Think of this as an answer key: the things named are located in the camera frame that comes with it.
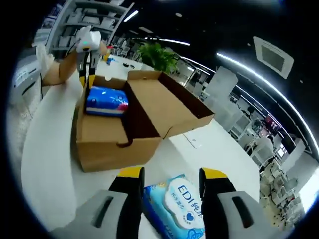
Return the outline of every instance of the cardboard box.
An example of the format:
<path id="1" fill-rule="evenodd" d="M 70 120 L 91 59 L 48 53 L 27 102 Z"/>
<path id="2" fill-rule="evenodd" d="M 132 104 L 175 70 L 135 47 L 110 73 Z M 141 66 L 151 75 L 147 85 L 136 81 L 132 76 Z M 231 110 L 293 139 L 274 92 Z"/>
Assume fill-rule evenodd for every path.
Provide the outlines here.
<path id="1" fill-rule="evenodd" d="M 158 71 L 130 71 L 128 80 L 96 76 L 95 86 L 124 90 L 129 107 L 122 118 L 84 113 L 77 120 L 77 147 L 85 172 L 147 163 L 162 138 L 207 125 L 213 112 L 182 85 Z"/>

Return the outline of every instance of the black ceiling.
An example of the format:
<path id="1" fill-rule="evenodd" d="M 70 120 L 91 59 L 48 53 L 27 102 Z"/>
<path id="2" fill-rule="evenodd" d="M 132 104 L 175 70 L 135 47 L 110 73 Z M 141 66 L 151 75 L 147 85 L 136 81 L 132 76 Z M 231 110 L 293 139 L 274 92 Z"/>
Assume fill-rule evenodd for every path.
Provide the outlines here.
<path id="1" fill-rule="evenodd" d="M 310 129 L 319 139 L 319 68 L 318 19 L 315 6 L 307 1 L 284 0 L 125 0 L 123 6 L 135 2 L 133 10 L 139 13 L 126 23 L 122 23 L 118 34 L 133 30 L 135 37 L 156 37 L 190 43 L 185 46 L 160 42 L 181 56 L 193 59 L 211 69 L 223 65 L 234 73 L 248 77 L 262 87 L 276 101 L 246 78 L 238 74 L 238 85 L 265 106 L 289 133 L 302 138 L 300 128 L 318 159 L 313 141 L 296 113 L 272 89 L 260 79 L 227 62 L 216 53 L 223 53 L 262 75 L 282 92 L 301 113 Z M 139 30 L 145 27 L 154 33 Z M 287 79 L 259 62 L 253 36 L 260 37 L 281 48 L 294 58 L 293 68 Z M 281 105 L 295 121 L 296 125 L 278 106 Z"/>

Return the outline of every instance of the white desk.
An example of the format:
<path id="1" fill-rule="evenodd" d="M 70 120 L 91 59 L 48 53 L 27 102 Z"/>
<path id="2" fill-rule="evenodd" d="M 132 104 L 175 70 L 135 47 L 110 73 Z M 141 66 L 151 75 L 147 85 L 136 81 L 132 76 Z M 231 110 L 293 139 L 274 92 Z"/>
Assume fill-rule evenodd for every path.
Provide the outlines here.
<path id="1" fill-rule="evenodd" d="M 136 70 L 143 67 L 135 63 Z M 107 79 L 114 76 L 126 79 L 126 70 L 121 63 L 107 66 L 100 62 L 97 74 Z M 76 208 L 97 190 L 108 189 L 118 173 L 118 170 L 83 173 L 72 159 L 76 149 L 71 126 L 81 93 L 77 72 L 65 85 L 51 87 L 34 115 L 24 144 L 23 193 L 49 231 L 73 220 Z M 199 168 L 208 167 L 223 171 L 237 190 L 246 191 L 259 201 L 258 167 L 216 121 L 192 131 L 191 135 L 202 144 L 200 148 L 195 149 L 184 135 L 163 140 L 154 157 L 144 165 L 146 186 L 181 173 L 198 185 Z M 142 217 L 140 238 L 156 237 L 148 225 Z"/>

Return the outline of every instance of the potted plant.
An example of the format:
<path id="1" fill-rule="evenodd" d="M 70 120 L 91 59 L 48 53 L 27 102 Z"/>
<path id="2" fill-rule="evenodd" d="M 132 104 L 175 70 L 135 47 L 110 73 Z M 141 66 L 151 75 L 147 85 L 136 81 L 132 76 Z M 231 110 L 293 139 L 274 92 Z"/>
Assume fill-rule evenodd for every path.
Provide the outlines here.
<path id="1" fill-rule="evenodd" d="M 174 59 L 174 52 L 162 48 L 160 44 L 144 43 L 140 46 L 138 52 L 141 55 L 142 62 L 153 67 L 157 71 L 170 73 L 176 69 L 177 60 Z"/>

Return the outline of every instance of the blue and white package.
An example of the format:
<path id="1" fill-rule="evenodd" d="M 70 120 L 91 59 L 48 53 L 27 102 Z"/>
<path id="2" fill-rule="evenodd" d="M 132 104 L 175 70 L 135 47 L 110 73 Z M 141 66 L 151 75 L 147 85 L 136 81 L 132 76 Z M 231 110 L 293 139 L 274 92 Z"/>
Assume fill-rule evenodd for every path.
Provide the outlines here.
<path id="1" fill-rule="evenodd" d="M 204 239 L 199 191 L 184 174 L 144 188 L 145 214 L 166 239 Z"/>
<path id="2" fill-rule="evenodd" d="M 86 99 L 86 113 L 120 117 L 129 106 L 124 91 L 92 86 Z"/>

